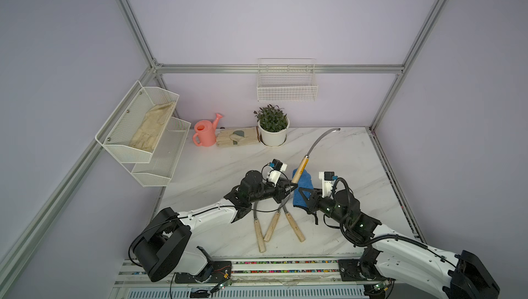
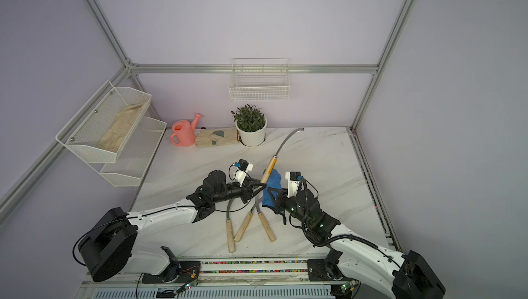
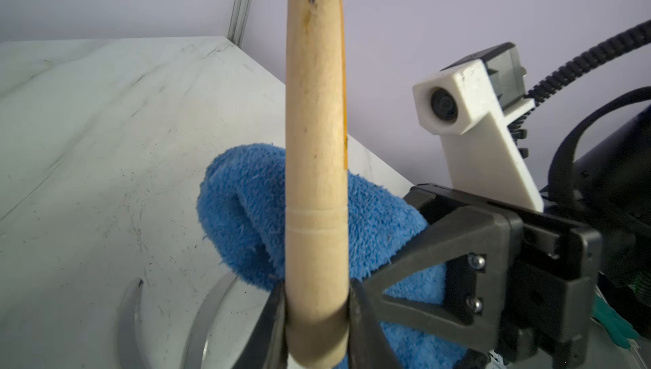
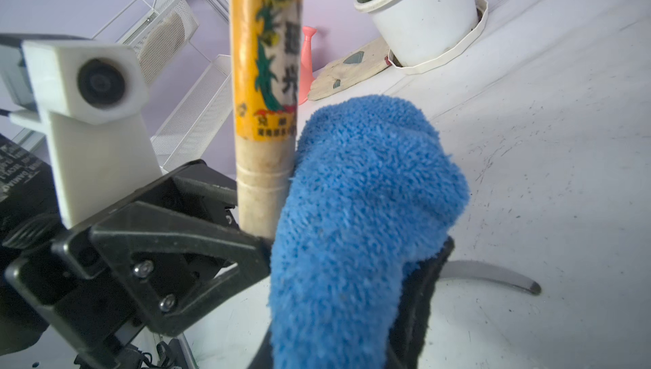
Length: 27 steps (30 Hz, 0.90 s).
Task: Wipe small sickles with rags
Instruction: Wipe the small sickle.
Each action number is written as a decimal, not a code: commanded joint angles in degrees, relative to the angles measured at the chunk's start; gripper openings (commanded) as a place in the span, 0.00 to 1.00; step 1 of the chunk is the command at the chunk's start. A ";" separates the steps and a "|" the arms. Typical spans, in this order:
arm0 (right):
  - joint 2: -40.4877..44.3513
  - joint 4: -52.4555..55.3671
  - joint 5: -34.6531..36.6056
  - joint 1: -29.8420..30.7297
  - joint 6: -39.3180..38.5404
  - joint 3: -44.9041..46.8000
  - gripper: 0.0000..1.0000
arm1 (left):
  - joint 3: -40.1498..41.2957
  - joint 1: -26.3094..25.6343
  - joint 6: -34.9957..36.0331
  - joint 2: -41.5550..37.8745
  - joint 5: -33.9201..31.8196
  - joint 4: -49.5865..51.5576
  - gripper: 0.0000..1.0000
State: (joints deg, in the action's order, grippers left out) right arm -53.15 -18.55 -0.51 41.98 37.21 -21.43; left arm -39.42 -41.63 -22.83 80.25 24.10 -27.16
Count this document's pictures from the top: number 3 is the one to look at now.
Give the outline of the blue fluffy rag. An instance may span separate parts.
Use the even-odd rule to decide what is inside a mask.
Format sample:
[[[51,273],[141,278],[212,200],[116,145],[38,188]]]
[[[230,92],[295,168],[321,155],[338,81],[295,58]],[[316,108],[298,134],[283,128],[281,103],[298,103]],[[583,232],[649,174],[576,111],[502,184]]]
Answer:
[[[223,262],[244,282],[270,292],[285,277],[285,150],[256,143],[227,150],[208,166],[198,221]],[[402,198],[349,172],[350,275],[364,280],[424,230]],[[454,368],[462,345],[381,323],[403,368]]]

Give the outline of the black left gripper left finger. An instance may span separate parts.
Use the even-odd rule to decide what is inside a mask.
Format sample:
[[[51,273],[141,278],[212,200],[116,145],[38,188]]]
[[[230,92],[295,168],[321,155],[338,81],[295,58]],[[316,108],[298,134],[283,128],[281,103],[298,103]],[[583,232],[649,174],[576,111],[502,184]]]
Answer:
[[[285,284],[279,281],[232,369],[286,369],[286,315]]]

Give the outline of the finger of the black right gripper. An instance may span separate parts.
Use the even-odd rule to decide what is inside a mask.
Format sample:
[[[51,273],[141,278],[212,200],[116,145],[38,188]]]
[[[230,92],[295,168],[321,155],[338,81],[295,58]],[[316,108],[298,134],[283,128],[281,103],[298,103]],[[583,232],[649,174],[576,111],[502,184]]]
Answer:
[[[376,317],[471,350],[496,349],[521,217],[512,206],[432,184],[413,187],[405,201],[427,226],[364,280]]]

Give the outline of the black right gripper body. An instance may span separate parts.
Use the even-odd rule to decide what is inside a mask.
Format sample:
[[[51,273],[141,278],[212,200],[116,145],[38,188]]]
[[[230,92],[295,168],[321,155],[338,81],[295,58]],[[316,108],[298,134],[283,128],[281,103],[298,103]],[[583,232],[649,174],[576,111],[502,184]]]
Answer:
[[[453,216],[447,338],[521,362],[544,350],[554,368],[586,360],[602,253],[593,228],[544,217]]]

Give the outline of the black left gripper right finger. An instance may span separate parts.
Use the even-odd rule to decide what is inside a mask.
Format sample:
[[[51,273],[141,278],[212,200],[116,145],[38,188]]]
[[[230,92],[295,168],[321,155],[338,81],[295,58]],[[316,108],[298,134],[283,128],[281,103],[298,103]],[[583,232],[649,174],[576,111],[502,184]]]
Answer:
[[[349,286],[349,368],[399,369],[393,349],[376,319],[362,283],[350,280]]]

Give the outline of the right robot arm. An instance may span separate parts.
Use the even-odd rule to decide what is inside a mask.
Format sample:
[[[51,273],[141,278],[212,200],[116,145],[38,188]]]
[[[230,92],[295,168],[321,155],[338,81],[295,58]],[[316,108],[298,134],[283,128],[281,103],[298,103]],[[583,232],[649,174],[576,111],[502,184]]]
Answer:
[[[544,351],[553,367],[576,368],[600,283],[649,320],[649,111],[575,156],[596,121],[649,101],[649,88],[634,90],[571,131],[553,158],[542,211],[435,184],[411,189],[406,201],[427,228],[354,284],[354,327],[395,323],[510,363]]]

